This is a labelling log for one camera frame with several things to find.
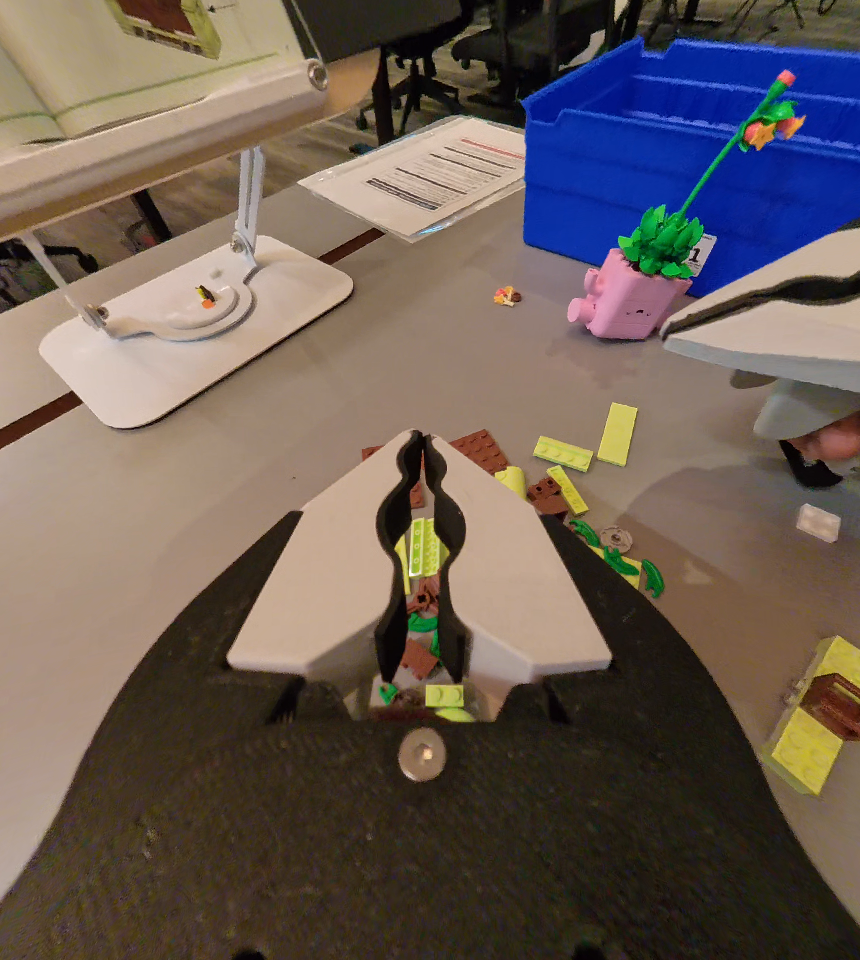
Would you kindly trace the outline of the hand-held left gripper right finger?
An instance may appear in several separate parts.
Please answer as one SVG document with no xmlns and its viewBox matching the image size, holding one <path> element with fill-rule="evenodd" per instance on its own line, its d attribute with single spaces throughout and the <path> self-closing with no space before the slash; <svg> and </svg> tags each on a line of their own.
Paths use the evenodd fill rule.
<svg viewBox="0 0 860 960">
<path fill-rule="evenodd" d="M 436 436 L 425 473 L 447 552 L 439 651 L 478 719 L 495 720 L 516 687 L 608 669 L 604 636 L 529 503 Z"/>
</svg>

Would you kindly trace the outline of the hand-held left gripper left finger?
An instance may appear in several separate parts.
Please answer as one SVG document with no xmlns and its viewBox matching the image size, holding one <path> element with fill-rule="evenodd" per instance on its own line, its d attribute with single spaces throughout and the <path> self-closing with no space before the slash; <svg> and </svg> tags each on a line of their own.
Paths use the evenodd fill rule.
<svg viewBox="0 0 860 960">
<path fill-rule="evenodd" d="M 326 682 L 340 694 L 391 682 L 408 636 L 396 546 L 412 522 L 424 439 L 406 430 L 309 501 L 227 661 Z"/>
</svg>

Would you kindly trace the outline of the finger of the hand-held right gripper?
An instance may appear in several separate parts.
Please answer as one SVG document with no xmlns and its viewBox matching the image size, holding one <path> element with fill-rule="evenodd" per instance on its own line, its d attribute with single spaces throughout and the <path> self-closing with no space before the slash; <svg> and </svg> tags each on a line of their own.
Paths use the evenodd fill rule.
<svg viewBox="0 0 860 960">
<path fill-rule="evenodd" d="M 731 282 L 677 312 L 674 335 L 770 303 L 837 306 L 860 300 L 860 226 L 849 226 Z"/>
<path fill-rule="evenodd" d="M 860 298 L 682 315 L 661 337 L 670 352 L 774 381 L 754 426 L 761 438 L 795 439 L 860 412 Z"/>
</svg>

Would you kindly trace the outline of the small white toy plate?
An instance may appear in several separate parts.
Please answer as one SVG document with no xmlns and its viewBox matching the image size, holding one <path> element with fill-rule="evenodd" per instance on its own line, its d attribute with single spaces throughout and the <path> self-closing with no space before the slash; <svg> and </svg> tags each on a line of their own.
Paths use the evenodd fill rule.
<svg viewBox="0 0 860 960">
<path fill-rule="evenodd" d="M 840 537 L 841 518 L 811 504 L 803 504 L 796 515 L 796 529 L 826 544 L 835 544 Z"/>
</svg>

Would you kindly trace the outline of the yellow and brown lego assembly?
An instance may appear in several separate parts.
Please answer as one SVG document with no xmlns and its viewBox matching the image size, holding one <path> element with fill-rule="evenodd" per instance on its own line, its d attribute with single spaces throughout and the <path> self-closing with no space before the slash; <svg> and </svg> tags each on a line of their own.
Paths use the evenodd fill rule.
<svg viewBox="0 0 860 960">
<path fill-rule="evenodd" d="M 847 741 L 820 726 L 801 707 L 811 681 L 838 672 L 860 688 L 860 649 L 840 635 L 820 642 L 785 699 L 786 708 L 759 752 L 762 762 L 798 793 L 818 797 Z"/>
</svg>

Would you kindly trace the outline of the instruction booklet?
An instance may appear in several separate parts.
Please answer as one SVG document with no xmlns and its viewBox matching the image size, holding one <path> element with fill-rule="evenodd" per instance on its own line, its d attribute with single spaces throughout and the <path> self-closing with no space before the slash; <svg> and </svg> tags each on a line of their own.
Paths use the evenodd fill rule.
<svg viewBox="0 0 860 960">
<path fill-rule="evenodd" d="M 312 55 L 285 2 L 0 1 L 0 152 L 196 102 Z"/>
</svg>

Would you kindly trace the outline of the pink toy planter figure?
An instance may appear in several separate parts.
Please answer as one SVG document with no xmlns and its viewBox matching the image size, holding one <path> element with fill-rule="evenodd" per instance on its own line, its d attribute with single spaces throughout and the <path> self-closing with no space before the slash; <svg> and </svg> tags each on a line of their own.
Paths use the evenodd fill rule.
<svg viewBox="0 0 860 960">
<path fill-rule="evenodd" d="M 568 307 L 570 323 L 583 325 L 599 339 L 643 341 L 660 326 L 676 299 L 685 294 L 694 276 L 693 250 L 704 226 L 689 211 L 701 190 L 735 150 L 763 150 L 774 138 L 791 139 L 805 122 L 797 104 L 785 97 L 796 81 L 790 70 L 780 72 L 765 97 L 717 154 L 683 203 L 669 214 L 652 207 L 638 227 L 618 238 L 599 269 L 589 269 L 583 297 Z"/>
</svg>

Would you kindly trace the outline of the white book stand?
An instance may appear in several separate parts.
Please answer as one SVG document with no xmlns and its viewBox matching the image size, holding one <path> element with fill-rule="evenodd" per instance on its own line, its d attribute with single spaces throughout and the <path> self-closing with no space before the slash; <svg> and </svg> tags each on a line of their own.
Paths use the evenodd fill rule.
<svg viewBox="0 0 860 960">
<path fill-rule="evenodd" d="M 103 424 L 159 421 L 351 296 L 348 275 L 259 234 L 260 143 L 360 102 L 379 62 L 379 50 L 328 66 L 298 61 L 165 113 L 0 158 L 0 241 L 19 236 L 54 276 L 33 230 L 240 155 L 237 215 L 222 245 L 105 305 L 62 287 L 74 316 L 39 352 Z"/>
</svg>

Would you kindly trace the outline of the blue labelled plastic bin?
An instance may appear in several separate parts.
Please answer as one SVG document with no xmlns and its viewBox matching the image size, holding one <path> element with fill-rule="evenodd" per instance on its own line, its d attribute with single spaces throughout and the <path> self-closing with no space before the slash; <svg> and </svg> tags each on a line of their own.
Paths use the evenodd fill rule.
<svg viewBox="0 0 860 960">
<path fill-rule="evenodd" d="M 628 42 L 524 102 L 523 239 L 602 263 L 650 208 L 679 210 L 783 71 L 806 122 L 789 141 L 734 149 L 688 211 L 716 244 L 691 294 L 707 295 L 860 218 L 860 54 Z"/>
</svg>

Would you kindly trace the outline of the black office chair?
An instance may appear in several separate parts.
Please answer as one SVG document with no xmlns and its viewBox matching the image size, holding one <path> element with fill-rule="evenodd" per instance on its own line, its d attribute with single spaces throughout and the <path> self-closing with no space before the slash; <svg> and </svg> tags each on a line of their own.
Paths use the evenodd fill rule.
<svg viewBox="0 0 860 960">
<path fill-rule="evenodd" d="M 580 55 L 595 34 L 604 53 L 631 40 L 641 2 L 490 2 L 490 24 L 452 47 L 462 67 L 485 66 L 495 79 L 484 102 L 509 107 L 553 82 L 560 69 Z"/>
<path fill-rule="evenodd" d="M 365 132 L 369 124 L 365 114 L 374 112 L 378 144 L 384 145 L 396 135 L 405 134 L 412 113 L 420 112 L 423 100 L 439 104 L 446 114 L 465 113 L 460 103 L 459 90 L 436 78 L 435 52 L 456 38 L 454 33 L 444 35 L 441 29 L 401 38 L 379 48 L 380 64 L 373 85 L 373 96 L 359 109 L 355 119 L 358 131 Z M 388 84 L 388 61 L 394 59 L 397 66 L 407 70 L 407 75 L 393 87 Z M 398 133 L 392 123 L 392 112 L 402 110 Z"/>
</svg>

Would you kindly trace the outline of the printed paper sheet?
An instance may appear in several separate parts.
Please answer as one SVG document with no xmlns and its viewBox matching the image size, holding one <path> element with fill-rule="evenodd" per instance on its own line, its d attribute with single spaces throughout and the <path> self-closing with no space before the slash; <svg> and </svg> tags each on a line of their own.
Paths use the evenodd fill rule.
<svg viewBox="0 0 860 960">
<path fill-rule="evenodd" d="M 525 150 L 519 128 L 453 116 L 299 185 L 415 243 L 523 189 Z"/>
</svg>

